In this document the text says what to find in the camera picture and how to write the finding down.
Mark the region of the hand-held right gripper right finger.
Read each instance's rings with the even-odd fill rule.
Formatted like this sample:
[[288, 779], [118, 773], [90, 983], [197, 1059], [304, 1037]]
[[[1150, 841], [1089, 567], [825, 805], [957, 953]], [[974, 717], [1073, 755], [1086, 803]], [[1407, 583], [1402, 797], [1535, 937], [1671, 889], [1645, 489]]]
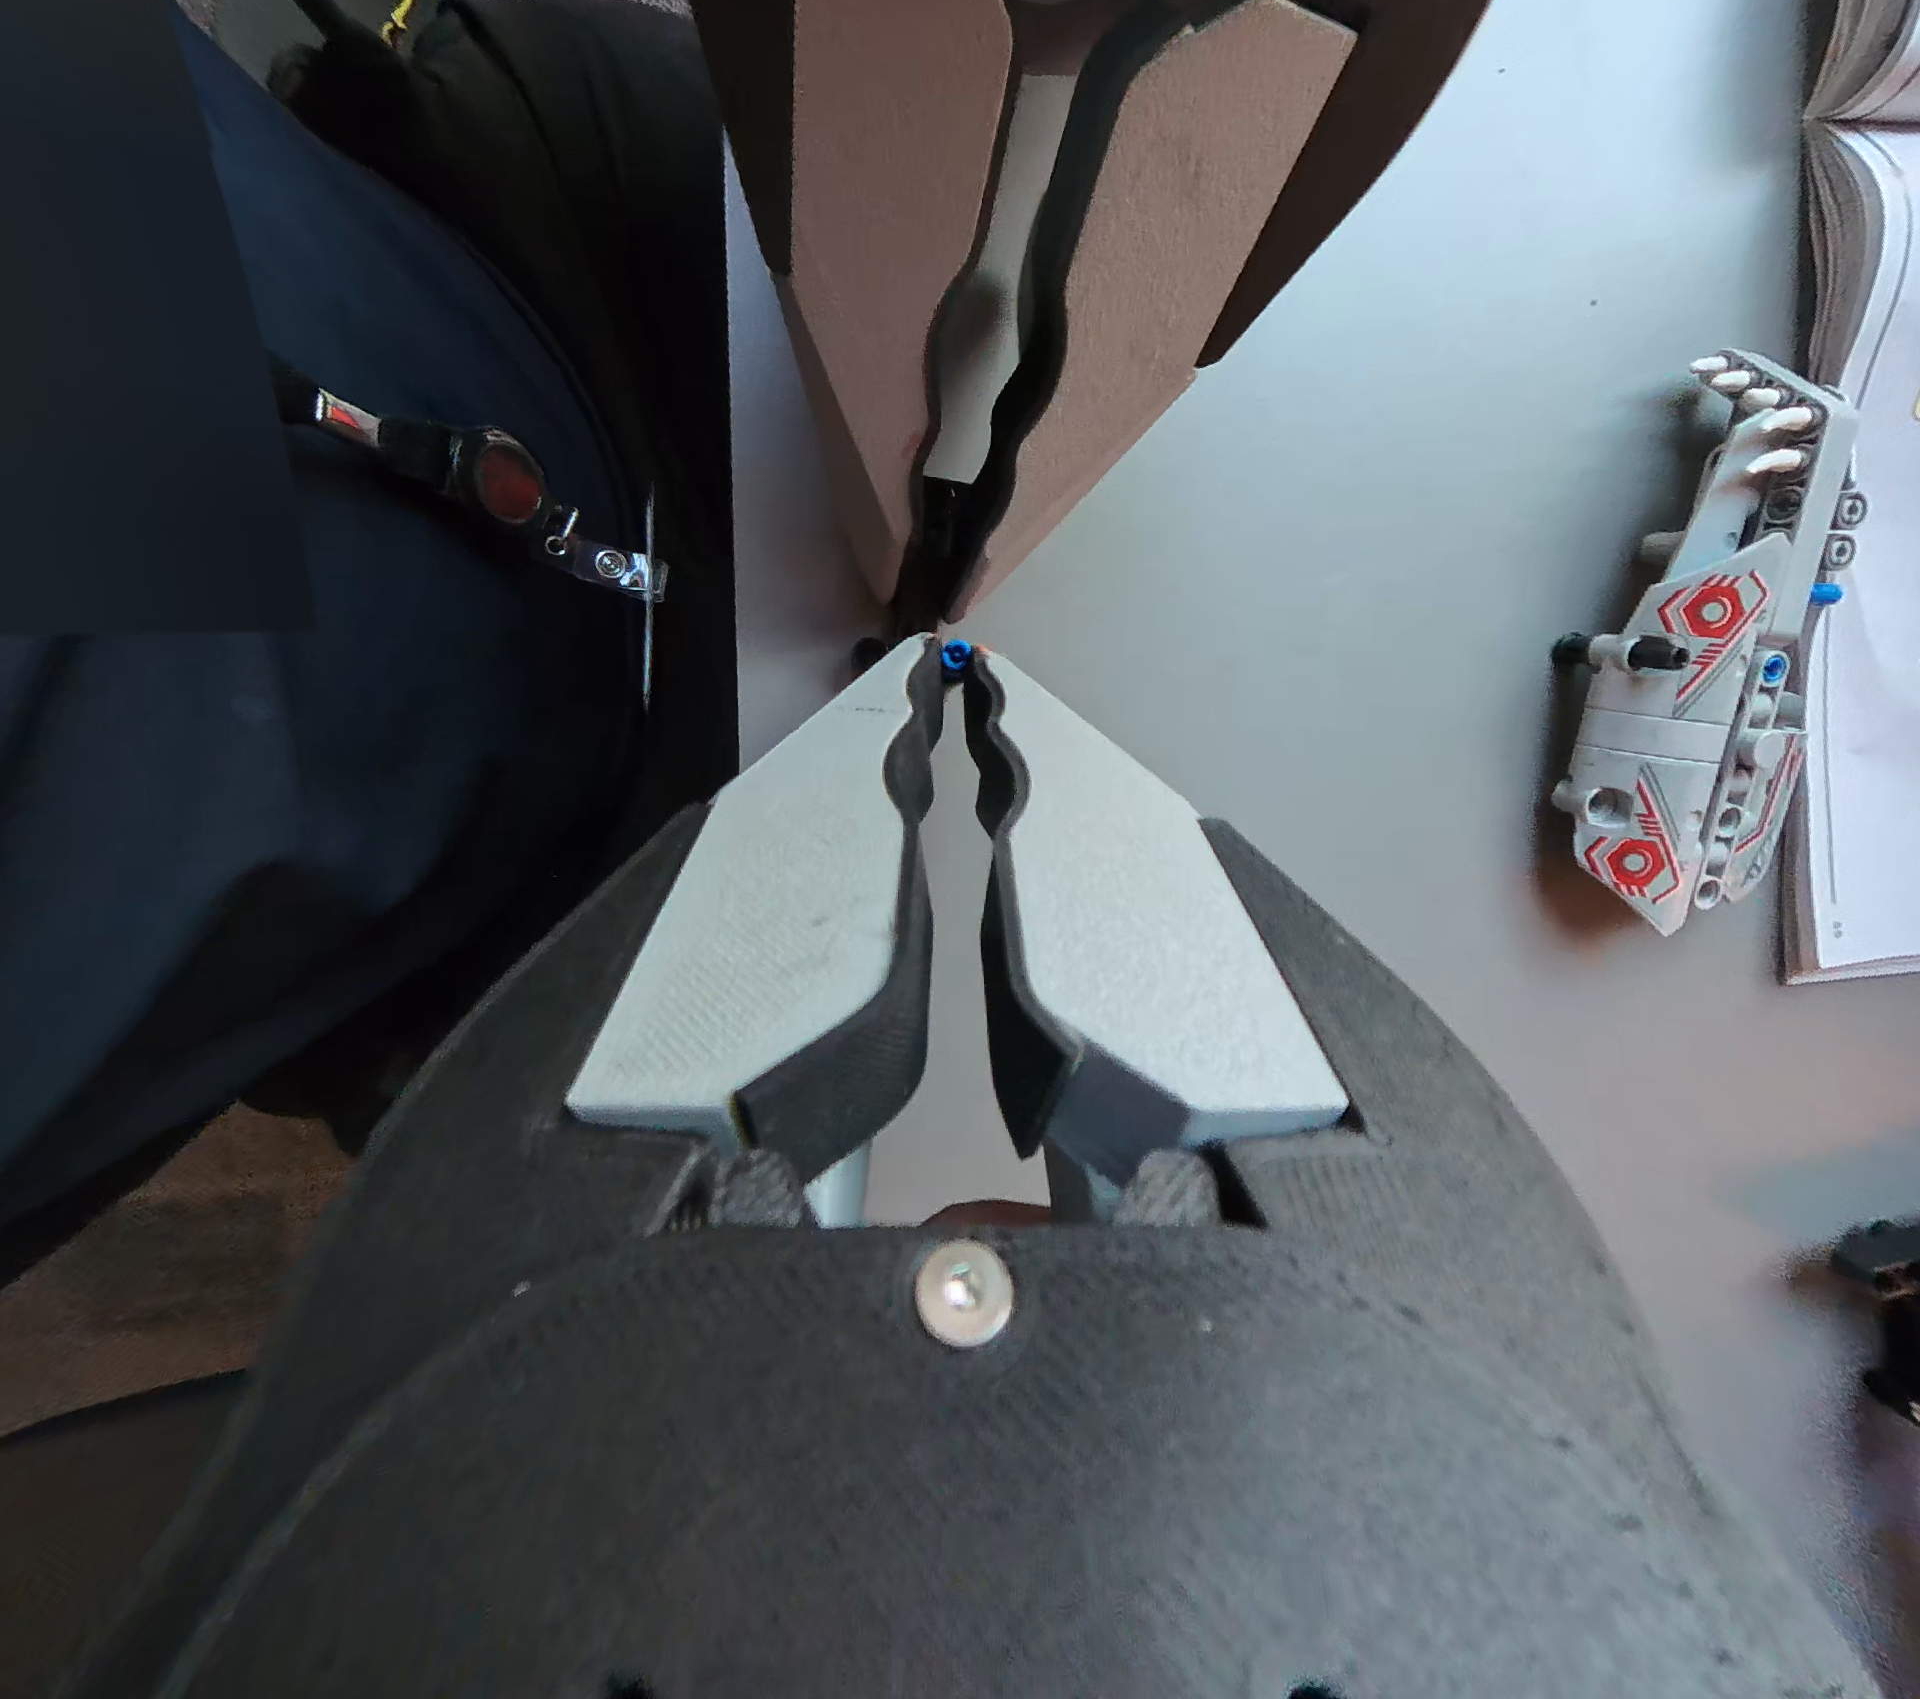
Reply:
[[1352, 1099], [1199, 811], [1015, 663], [963, 675], [987, 1063], [1019, 1157], [1120, 1191], [1156, 1151], [1337, 1127]]

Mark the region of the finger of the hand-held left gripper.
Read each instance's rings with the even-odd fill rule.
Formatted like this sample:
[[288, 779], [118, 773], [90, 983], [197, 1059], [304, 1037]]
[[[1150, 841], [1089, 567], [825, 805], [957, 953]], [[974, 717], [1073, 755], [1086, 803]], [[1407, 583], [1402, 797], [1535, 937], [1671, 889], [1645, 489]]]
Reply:
[[980, 603], [1187, 389], [1356, 37], [1291, 0], [1152, 0], [1098, 41], [942, 615]]
[[980, 231], [1012, 67], [1001, 0], [794, 0], [785, 331], [877, 601], [914, 533], [934, 319]]

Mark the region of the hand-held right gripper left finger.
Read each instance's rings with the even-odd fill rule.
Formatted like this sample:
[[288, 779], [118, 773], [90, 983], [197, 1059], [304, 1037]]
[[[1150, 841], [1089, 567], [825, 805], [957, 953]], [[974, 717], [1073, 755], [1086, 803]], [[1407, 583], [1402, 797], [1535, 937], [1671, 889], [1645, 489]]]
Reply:
[[892, 647], [697, 811], [571, 1119], [774, 1151], [820, 1223], [866, 1219], [872, 1143], [928, 1061], [940, 651]]

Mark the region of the black lego beam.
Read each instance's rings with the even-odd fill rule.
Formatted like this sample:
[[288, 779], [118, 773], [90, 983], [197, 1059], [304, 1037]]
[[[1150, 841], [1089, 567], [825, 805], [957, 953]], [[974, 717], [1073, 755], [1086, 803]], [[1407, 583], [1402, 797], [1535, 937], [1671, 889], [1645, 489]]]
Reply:
[[879, 629], [853, 641], [848, 675], [859, 677], [900, 639], [935, 633], [948, 599], [954, 517], [963, 487], [944, 477], [921, 475], [916, 483], [914, 531], [900, 561], [897, 581], [882, 611]]

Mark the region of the lego instruction booklet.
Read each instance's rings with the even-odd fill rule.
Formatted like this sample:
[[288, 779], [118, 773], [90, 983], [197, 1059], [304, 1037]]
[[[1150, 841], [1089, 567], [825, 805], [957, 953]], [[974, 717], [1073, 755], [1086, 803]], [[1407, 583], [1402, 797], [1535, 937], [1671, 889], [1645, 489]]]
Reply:
[[1918, 0], [1831, 0], [1802, 113], [1807, 375], [1858, 411], [1810, 673], [1784, 979], [1918, 967]]

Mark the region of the grey and red lego assembly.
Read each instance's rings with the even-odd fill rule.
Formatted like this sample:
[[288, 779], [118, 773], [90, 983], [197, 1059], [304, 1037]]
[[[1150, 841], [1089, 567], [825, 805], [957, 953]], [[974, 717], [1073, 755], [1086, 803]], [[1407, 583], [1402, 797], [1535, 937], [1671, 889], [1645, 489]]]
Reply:
[[1753, 351], [1690, 367], [1724, 401], [1687, 521], [1645, 533], [1652, 579], [1619, 631], [1557, 639], [1585, 673], [1550, 803], [1588, 877], [1661, 937], [1749, 895], [1810, 749], [1810, 661], [1858, 551], [1858, 409]]

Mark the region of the black lego pieces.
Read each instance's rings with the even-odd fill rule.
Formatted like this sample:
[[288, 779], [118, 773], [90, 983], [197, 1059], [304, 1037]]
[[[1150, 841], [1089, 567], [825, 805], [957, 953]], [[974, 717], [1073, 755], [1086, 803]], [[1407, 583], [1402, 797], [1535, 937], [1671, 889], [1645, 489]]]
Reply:
[[1875, 1361], [1863, 1389], [1908, 1423], [1918, 1423], [1918, 1215], [1875, 1219], [1846, 1231], [1830, 1267], [1859, 1285], [1877, 1323]]

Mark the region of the badge reel with clip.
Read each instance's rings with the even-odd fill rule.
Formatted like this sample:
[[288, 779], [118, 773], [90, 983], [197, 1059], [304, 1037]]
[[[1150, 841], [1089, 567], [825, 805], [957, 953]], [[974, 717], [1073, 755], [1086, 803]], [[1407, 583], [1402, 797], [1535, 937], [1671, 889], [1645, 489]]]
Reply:
[[297, 367], [268, 361], [282, 423], [358, 447], [392, 475], [514, 539], [544, 567], [643, 607], [663, 601], [668, 567], [654, 545], [627, 551], [588, 537], [579, 511], [556, 495], [539, 461], [514, 435], [489, 425], [377, 415]]

